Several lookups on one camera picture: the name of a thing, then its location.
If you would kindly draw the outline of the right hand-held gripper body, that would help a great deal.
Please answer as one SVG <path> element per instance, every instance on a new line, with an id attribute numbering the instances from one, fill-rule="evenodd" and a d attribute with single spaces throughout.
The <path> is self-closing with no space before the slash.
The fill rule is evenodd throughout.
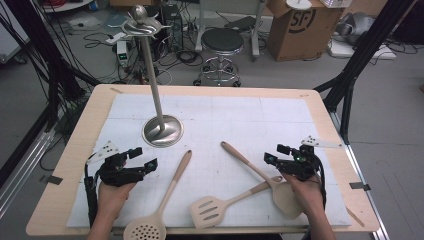
<path id="1" fill-rule="evenodd" d="M 291 148 L 289 155 L 292 160 L 278 159 L 277 169 L 289 175 L 295 176 L 300 181 L 305 181 L 319 173 L 325 180 L 325 171 L 321 159 L 315 154 L 315 148 L 341 148 L 342 145 L 308 136 L 301 141 L 298 149 Z"/>

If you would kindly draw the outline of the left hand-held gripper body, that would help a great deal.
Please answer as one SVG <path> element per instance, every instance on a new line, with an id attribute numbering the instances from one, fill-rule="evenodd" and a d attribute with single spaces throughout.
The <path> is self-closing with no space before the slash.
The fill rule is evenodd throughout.
<path id="1" fill-rule="evenodd" d="M 87 165 L 103 161 L 95 173 L 95 178 L 100 178 L 107 185 L 120 187 L 142 181 L 146 175 L 144 167 L 125 168 L 127 160 L 130 159 L 127 151 L 120 152 L 115 144 L 107 141 L 87 159 Z"/>

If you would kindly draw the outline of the beige solid spatula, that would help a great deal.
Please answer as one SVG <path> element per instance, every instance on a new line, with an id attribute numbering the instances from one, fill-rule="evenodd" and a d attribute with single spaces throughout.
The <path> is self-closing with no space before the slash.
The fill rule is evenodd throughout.
<path id="1" fill-rule="evenodd" d="M 303 209 L 297 202 L 295 194 L 293 193 L 292 188 L 287 181 L 285 181 L 284 179 L 273 180 L 266 173 L 257 168 L 254 164 L 252 164 L 246 157 L 244 157 L 229 143 L 222 141 L 221 147 L 233 157 L 247 165 L 250 169 L 252 169 L 255 173 L 261 176 L 270 185 L 272 189 L 272 198 L 274 204 L 282 211 L 282 213 L 286 217 L 290 219 L 295 219 L 302 214 Z"/>

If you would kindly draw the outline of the beige skimmer spoon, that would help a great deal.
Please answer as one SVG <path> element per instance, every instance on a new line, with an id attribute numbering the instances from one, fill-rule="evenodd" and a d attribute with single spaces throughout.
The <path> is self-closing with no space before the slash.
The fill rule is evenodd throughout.
<path id="1" fill-rule="evenodd" d="M 146 217 L 132 220 L 124 229 L 124 240 L 165 240 L 167 235 L 166 226 L 163 220 L 163 213 L 179 179 L 184 173 L 192 157 L 192 151 L 184 153 L 178 168 L 164 194 L 157 210 Z"/>

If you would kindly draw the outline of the metal utensil stand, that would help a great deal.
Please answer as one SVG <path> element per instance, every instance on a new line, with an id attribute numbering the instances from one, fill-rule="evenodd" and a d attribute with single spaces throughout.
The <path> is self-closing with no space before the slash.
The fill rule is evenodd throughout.
<path id="1" fill-rule="evenodd" d="M 164 115 L 162 112 L 149 43 L 149 40 L 153 39 L 165 26 L 155 17 L 149 17 L 147 10 L 142 5 L 133 6 L 129 12 L 129 17 L 130 19 L 121 25 L 121 29 L 128 36 L 138 38 L 140 41 L 156 111 L 156 116 L 148 120 L 143 126 L 142 137 L 147 144 L 153 147 L 169 147 L 182 138 L 184 128 L 182 121 L 177 117 Z"/>

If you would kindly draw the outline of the beige slotted spatula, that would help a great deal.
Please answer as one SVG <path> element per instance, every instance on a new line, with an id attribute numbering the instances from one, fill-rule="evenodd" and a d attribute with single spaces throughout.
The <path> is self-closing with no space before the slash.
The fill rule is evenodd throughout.
<path id="1" fill-rule="evenodd" d="M 197 229 L 204 229 L 220 224 L 226 209 L 236 202 L 270 188 L 266 181 L 257 186 L 227 200 L 222 200 L 214 196 L 206 196 L 192 203 L 189 207 L 190 215 L 194 226 Z"/>

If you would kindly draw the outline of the person's left hand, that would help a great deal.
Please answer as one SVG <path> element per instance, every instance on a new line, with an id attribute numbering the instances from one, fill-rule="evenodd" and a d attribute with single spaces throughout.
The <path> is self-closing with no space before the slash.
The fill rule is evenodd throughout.
<path id="1" fill-rule="evenodd" d="M 120 187 L 101 183 L 99 187 L 98 210 L 96 219 L 114 221 L 119 217 L 135 183 L 125 184 Z"/>

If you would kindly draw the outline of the wooden table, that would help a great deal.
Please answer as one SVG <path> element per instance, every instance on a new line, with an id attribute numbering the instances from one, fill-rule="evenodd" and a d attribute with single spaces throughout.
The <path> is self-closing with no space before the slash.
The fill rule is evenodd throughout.
<path id="1" fill-rule="evenodd" d="M 235 88 L 206 86 L 161 86 L 164 95 L 268 97 L 303 99 L 310 114 L 318 122 L 321 140 L 341 144 L 318 92 L 307 89 Z M 147 85 L 101 84 L 94 88 L 85 109 L 54 171 L 63 179 L 60 185 L 48 184 L 26 227 L 30 236 L 85 235 L 89 231 L 88 209 L 83 178 L 97 171 L 98 165 L 87 166 L 86 160 L 99 149 L 95 147 L 114 98 L 119 94 L 148 94 Z M 362 189 L 351 189 L 349 183 L 359 180 L 345 150 L 316 148 L 322 160 L 327 189 L 326 213 L 337 232 L 374 232 L 379 228 L 376 216 Z M 169 228 L 169 234 L 196 234 L 190 227 Z"/>

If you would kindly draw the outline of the white foam mat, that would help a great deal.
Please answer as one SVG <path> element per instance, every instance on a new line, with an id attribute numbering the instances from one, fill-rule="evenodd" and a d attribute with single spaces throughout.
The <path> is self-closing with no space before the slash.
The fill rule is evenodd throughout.
<path id="1" fill-rule="evenodd" d="M 226 200 L 261 183 L 255 170 L 222 148 L 223 142 L 274 177 L 278 171 L 265 163 L 265 153 L 275 153 L 280 144 L 297 148 L 303 139 L 320 135 L 303 99 L 164 95 L 161 103 L 165 113 L 183 123 L 183 136 L 175 145 L 154 148 L 144 141 L 142 128 L 155 114 L 148 94 L 117 95 L 96 141 L 97 149 L 107 142 L 121 151 L 142 147 L 142 155 L 128 161 L 130 167 L 158 162 L 157 170 L 131 191 L 115 222 L 118 227 L 158 208 L 186 151 L 192 153 L 191 161 L 164 210 L 169 228 L 192 226 L 189 208 L 205 196 Z"/>

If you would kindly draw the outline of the white power adapter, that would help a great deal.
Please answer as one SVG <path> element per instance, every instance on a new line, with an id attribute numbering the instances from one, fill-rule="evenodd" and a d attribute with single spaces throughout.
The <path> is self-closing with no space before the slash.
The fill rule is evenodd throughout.
<path id="1" fill-rule="evenodd" d="M 125 41 L 118 41 L 116 44 L 117 59 L 121 66 L 128 65 L 128 49 Z"/>

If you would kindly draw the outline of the cardboard box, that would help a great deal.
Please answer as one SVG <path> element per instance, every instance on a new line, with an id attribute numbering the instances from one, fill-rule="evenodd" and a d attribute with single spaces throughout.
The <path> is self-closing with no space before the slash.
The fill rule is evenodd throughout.
<path id="1" fill-rule="evenodd" d="M 291 8 L 290 0 L 267 0 L 274 15 L 267 48 L 276 61 L 320 57 L 341 18 L 343 8 L 327 8 L 320 0 L 301 0 L 311 6 Z"/>

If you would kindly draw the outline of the black round stool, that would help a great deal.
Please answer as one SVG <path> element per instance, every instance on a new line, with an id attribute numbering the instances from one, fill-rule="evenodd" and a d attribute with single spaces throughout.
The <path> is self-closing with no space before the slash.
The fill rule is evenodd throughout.
<path id="1" fill-rule="evenodd" d="M 214 81 L 218 86 L 222 82 L 232 81 L 234 87 L 240 87 L 239 68 L 229 56 L 240 53 L 244 48 L 242 36 L 233 29 L 213 28 L 205 31 L 201 36 L 201 47 L 214 54 L 207 59 L 194 86 L 200 86 L 203 79 Z"/>

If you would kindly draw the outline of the grey appliance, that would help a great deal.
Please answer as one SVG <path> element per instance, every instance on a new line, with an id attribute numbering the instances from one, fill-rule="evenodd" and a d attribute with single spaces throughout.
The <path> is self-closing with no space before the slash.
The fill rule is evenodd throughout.
<path id="1" fill-rule="evenodd" d="M 349 44 L 355 45 L 361 36 L 369 31 L 374 21 L 374 18 L 363 12 L 347 13 L 338 22 L 335 33 Z"/>

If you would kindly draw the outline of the white round disc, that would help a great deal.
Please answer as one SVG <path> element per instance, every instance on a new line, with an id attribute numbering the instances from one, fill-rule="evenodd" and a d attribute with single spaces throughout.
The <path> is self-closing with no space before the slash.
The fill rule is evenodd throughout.
<path id="1" fill-rule="evenodd" d="M 312 3 L 309 0 L 286 0 L 286 5 L 295 10 L 307 10 Z"/>

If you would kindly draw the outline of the aluminium rail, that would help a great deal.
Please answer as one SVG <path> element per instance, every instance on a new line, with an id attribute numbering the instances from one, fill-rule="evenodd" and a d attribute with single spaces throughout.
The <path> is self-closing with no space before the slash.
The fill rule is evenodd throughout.
<path id="1" fill-rule="evenodd" d="M 42 131 L 29 142 L 27 148 L 21 150 L 22 156 L 18 158 L 17 167 L 0 190 L 0 220 L 5 216 L 19 191 L 52 144 L 55 135 L 55 130 Z"/>
<path id="2" fill-rule="evenodd" d="M 341 120 L 339 119 L 339 117 L 337 116 L 336 113 L 330 113 L 329 116 L 330 116 L 336 130 L 339 132 L 339 128 L 341 127 Z M 352 168 L 355 171 L 355 174 L 359 177 L 359 180 L 353 183 L 353 188 L 354 189 L 362 189 L 365 192 L 365 194 L 368 198 L 368 202 L 370 203 L 371 208 L 372 208 L 374 215 L 376 216 L 378 224 L 379 224 L 379 228 L 372 233 L 372 237 L 373 237 L 374 240 L 390 240 L 390 237 L 387 233 L 384 222 L 383 222 L 383 220 L 380 216 L 380 213 L 379 213 L 377 206 L 374 202 L 374 199 L 371 195 L 371 193 L 372 193 L 371 187 L 364 178 L 364 175 L 363 175 L 361 168 L 358 164 L 358 161 L 357 161 L 356 156 L 353 152 L 353 149 L 352 149 L 352 147 L 349 143 L 344 142 L 341 135 L 340 135 L 340 139 L 341 139 L 341 143 L 342 143 L 342 148 L 345 150 L 345 152 L 346 152 L 346 154 L 349 158 L 349 161 L 352 165 Z"/>

